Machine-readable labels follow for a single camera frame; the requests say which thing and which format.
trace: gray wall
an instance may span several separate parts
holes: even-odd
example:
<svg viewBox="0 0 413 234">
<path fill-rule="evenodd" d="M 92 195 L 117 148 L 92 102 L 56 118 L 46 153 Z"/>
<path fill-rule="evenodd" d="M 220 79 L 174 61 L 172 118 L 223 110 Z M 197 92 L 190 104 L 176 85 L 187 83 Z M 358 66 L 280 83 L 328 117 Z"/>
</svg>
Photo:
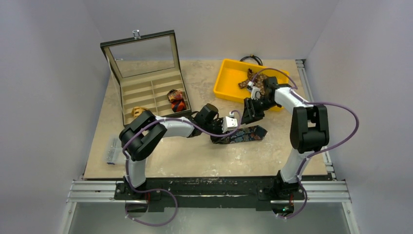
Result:
<svg viewBox="0 0 413 234">
<path fill-rule="evenodd" d="M 307 57 L 338 0 L 84 0 L 105 41 L 174 29 L 184 59 Z"/>
<path fill-rule="evenodd" d="M 107 85 L 81 0 L 0 3 L 0 233 L 55 234 Z"/>
<path fill-rule="evenodd" d="M 412 233 L 413 2 L 341 0 L 306 62 L 316 100 L 352 107 L 354 139 L 331 152 L 363 234 Z M 354 127 L 329 108 L 331 142 Z"/>
</svg>

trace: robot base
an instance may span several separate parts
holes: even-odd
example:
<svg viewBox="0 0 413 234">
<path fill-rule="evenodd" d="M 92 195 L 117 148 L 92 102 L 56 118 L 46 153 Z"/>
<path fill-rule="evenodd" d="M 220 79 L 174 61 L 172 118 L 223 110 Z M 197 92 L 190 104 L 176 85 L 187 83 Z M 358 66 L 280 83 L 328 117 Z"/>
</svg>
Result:
<svg viewBox="0 0 413 234">
<path fill-rule="evenodd" d="M 303 180 L 328 180 L 328 175 L 303 176 Z M 166 189 L 174 194 L 179 207 L 185 208 L 255 208 L 256 211 L 278 213 L 279 204 L 271 200 L 287 200 L 283 193 L 271 191 L 276 183 L 274 176 L 236 177 L 165 177 L 147 178 L 138 190 Z M 292 192 L 294 200 L 304 195 Z M 144 194 L 131 192 L 128 183 L 117 183 L 115 200 L 145 200 Z M 165 207 L 175 207 L 172 197 L 163 192 L 150 193 L 149 212 L 163 212 Z"/>
</svg>

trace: marble-pattern surface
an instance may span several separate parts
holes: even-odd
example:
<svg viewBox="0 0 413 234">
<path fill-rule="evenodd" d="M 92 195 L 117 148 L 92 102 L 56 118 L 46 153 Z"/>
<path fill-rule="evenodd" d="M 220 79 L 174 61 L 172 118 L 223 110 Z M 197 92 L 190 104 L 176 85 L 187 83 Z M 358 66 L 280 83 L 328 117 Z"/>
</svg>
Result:
<svg viewBox="0 0 413 234">
<path fill-rule="evenodd" d="M 304 96 L 294 60 L 264 60 L 264 65 L 286 70 Z M 213 92 L 221 60 L 182 60 L 181 70 L 192 110 L 206 103 L 215 105 L 220 115 L 231 110 L 243 111 L 243 104 L 216 98 Z M 118 91 L 109 80 L 105 99 L 93 139 L 84 178 L 120 178 L 124 165 L 105 163 L 104 151 L 110 136 L 123 129 Z M 214 145 L 209 136 L 164 138 L 146 164 L 147 177 L 170 176 L 267 176 L 275 175 L 286 163 L 291 151 L 289 131 L 291 115 L 286 111 L 267 111 L 265 118 L 251 125 L 264 127 L 268 133 L 262 141 Z M 305 175 L 325 175 L 321 156 L 315 156 Z"/>
</svg>

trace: purple cable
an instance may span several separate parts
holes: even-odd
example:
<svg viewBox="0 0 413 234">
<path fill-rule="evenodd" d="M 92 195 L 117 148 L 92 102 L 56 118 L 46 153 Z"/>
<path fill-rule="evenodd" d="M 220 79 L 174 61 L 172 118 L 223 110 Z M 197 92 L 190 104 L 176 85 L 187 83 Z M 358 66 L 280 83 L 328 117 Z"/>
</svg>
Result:
<svg viewBox="0 0 413 234">
<path fill-rule="evenodd" d="M 285 75 L 285 76 L 291 81 L 291 83 L 294 84 L 294 87 L 291 87 L 291 89 L 290 89 L 291 95 L 293 95 L 295 98 L 297 98 L 298 100 L 300 100 L 302 103 L 308 104 L 308 105 L 329 105 L 329 106 L 336 106 L 336 107 L 342 108 L 342 109 L 350 112 L 350 113 L 354 116 L 354 119 L 356 120 L 356 126 L 354 127 L 354 130 L 353 130 L 344 140 L 340 141 L 339 143 L 337 143 L 337 144 L 335 144 L 335 145 L 333 145 L 333 146 L 331 146 L 331 147 L 328 147 L 328 148 L 325 148 L 325 149 L 323 149 L 323 150 L 320 150 L 320 151 L 314 152 L 314 153 L 312 153 L 312 154 L 309 154 L 309 155 L 301 162 L 301 164 L 300 164 L 300 166 L 299 166 L 299 169 L 298 169 L 298 171 L 297 171 L 297 176 L 300 175 L 300 172 L 301 172 L 302 168 L 304 167 L 304 164 L 305 164 L 305 162 L 306 162 L 307 160 L 309 160 L 310 158 L 314 157 L 315 155 L 318 155 L 318 154 L 324 153 L 324 152 L 326 152 L 326 151 L 329 151 L 329 150 L 332 150 L 332 149 L 337 148 L 338 146 L 344 144 L 344 143 L 347 142 L 350 138 L 352 138 L 352 137 L 354 136 L 354 134 L 356 134 L 356 132 L 357 132 L 357 130 L 358 130 L 358 127 L 359 127 L 359 120 L 358 120 L 358 116 L 355 114 L 355 112 L 354 112 L 353 110 L 351 110 L 350 108 L 348 108 L 348 107 L 346 107 L 346 106 L 344 106 L 344 105 L 337 104 L 337 103 L 324 102 L 324 101 L 323 101 L 323 102 L 322 102 L 322 101 L 320 101 L 320 102 L 309 102 L 309 101 L 304 100 L 302 97 L 300 97 L 298 94 L 296 94 L 296 93 L 294 92 L 293 89 L 298 89 L 298 87 L 297 87 L 296 83 L 293 81 L 293 79 L 292 79 L 289 75 L 287 75 L 286 73 L 284 73 L 283 71 L 280 71 L 280 70 L 275 69 L 275 68 L 264 68 L 264 69 L 260 70 L 259 72 L 257 72 L 257 73 L 254 75 L 254 77 L 252 78 L 252 82 L 254 82 L 255 77 L 257 77 L 257 75 L 258 75 L 259 73 L 261 73 L 262 71 L 265 71 L 265 70 L 274 70 L 274 71 L 278 71 L 278 72 L 282 73 L 283 75 Z M 293 213 L 292 215 L 290 215 L 290 216 L 282 216 L 282 215 L 279 215 L 279 216 L 277 216 L 277 217 L 281 217 L 281 218 L 283 218 L 283 219 L 293 218 L 293 217 L 295 217 L 296 215 L 298 215 L 298 214 L 304 209 L 305 205 L 307 204 L 307 200 L 308 200 L 307 191 L 304 189 L 304 186 L 302 185 L 300 179 L 298 180 L 298 184 L 300 185 L 300 187 L 302 187 L 302 190 L 303 190 L 304 195 L 305 195 L 305 199 L 304 199 L 303 205 L 299 208 L 299 210 L 298 210 L 297 212 L 294 212 L 294 213 Z"/>
<path fill-rule="evenodd" d="M 296 83 L 293 81 L 293 79 L 291 79 L 291 77 L 290 77 L 289 75 L 287 75 L 285 72 L 283 72 L 283 71 L 281 71 L 281 70 L 278 70 L 278 69 L 275 69 L 275 68 L 270 68 L 270 67 L 261 69 L 259 72 L 257 72 L 257 73 L 252 77 L 251 82 L 254 83 L 254 80 L 255 80 L 255 78 L 258 76 L 258 74 L 261 73 L 261 72 L 263 72 L 263 71 L 265 71 L 265 70 L 273 70 L 273 71 L 277 71 L 277 72 L 283 74 L 284 76 L 286 76 L 286 77 L 291 81 L 291 83 L 294 84 L 293 89 L 298 89 Z"/>
<path fill-rule="evenodd" d="M 234 112 L 238 113 L 238 116 L 241 118 L 241 113 L 240 113 L 239 111 L 237 111 L 237 110 L 231 111 L 231 114 L 234 113 Z M 194 124 L 194 123 L 192 123 L 192 122 L 190 122 L 190 121 L 187 121 L 187 120 L 183 120 L 183 119 L 180 119 L 180 118 L 163 118 L 163 119 L 156 120 L 156 121 L 148 124 L 147 126 L 143 127 L 143 128 L 142 128 L 137 134 L 135 134 L 128 142 L 126 142 L 125 146 L 123 146 L 123 148 L 122 148 L 122 152 L 123 152 L 123 154 L 124 154 L 125 157 L 126 157 L 126 164 L 125 164 L 125 166 L 126 166 L 126 178 L 128 179 L 128 183 L 129 183 L 130 188 L 131 188 L 134 192 L 140 193 L 140 194 L 142 194 L 142 193 L 154 192 L 154 191 L 163 191 L 163 192 L 169 194 L 169 195 L 172 197 L 173 201 L 175 202 L 175 211 L 174 211 L 172 217 L 171 217 L 170 219 L 168 219 L 167 221 L 163 222 L 163 223 L 147 223 L 147 222 L 144 222 L 144 221 L 135 219 L 134 217 L 131 217 L 131 216 L 128 214 L 128 209 L 127 209 L 128 207 L 125 206 L 125 213 L 126 213 L 126 217 L 127 217 L 127 218 L 131 219 L 132 221 L 141 223 L 141 224 L 143 224 L 143 225 L 151 226 L 151 227 L 159 227 L 159 226 L 163 226 L 163 225 L 165 225 L 165 224 L 170 223 L 170 222 L 175 218 L 175 216 L 176 216 L 176 214 L 177 214 L 177 212 L 178 212 L 178 201 L 176 200 L 176 197 L 175 197 L 170 191 L 165 190 L 165 189 L 149 189 L 149 190 L 139 191 L 139 190 L 137 190 L 137 189 L 134 188 L 134 186 L 133 186 L 132 183 L 131 183 L 131 177 L 129 176 L 129 160 L 130 160 L 130 158 L 129 158 L 128 154 L 126 153 L 126 148 L 132 143 L 133 140 L 135 140 L 135 139 L 136 139 L 139 135 L 141 135 L 145 130 L 147 130 L 148 128 L 150 128 L 151 126 L 153 126 L 153 125 L 155 125 L 155 124 L 157 124 L 157 123 L 164 122 L 164 121 L 184 122 L 184 123 L 187 123 L 187 124 L 190 124 L 190 125 L 194 126 L 196 129 L 200 130 L 201 132 L 203 132 L 203 133 L 205 133 L 205 134 L 208 134 L 208 135 L 210 135 L 210 136 L 213 136 L 213 137 L 227 137 L 227 136 L 229 136 L 229 135 L 234 134 L 234 133 L 240 128 L 240 126 L 241 126 L 241 120 L 240 120 L 240 121 L 238 122 L 237 128 L 235 128 L 235 129 L 232 130 L 231 132 L 229 132 L 229 133 L 227 133 L 227 134 L 223 134 L 223 135 L 217 135 L 217 134 L 209 133 L 209 132 L 205 131 L 204 129 L 200 128 L 198 125 L 196 125 L 196 124 Z"/>
</svg>

